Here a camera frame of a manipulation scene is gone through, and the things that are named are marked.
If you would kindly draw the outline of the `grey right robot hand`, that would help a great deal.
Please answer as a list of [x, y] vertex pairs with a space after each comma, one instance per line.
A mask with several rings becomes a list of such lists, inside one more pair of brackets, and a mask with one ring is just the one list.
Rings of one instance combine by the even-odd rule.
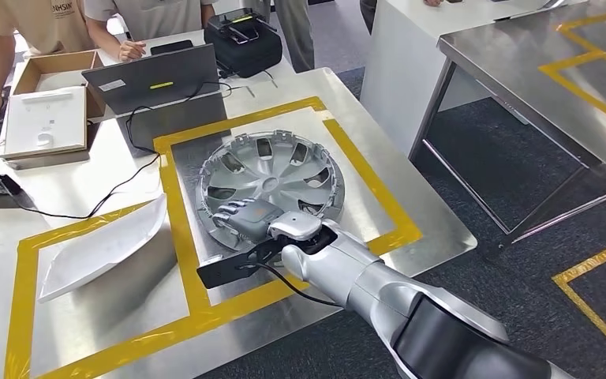
[[220, 205], [211, 220], [218, 227], [227, 227], [243, 239], [259, 244], [270, 238], [270, 224], [284, 213], [269, 201], [246, 198]]

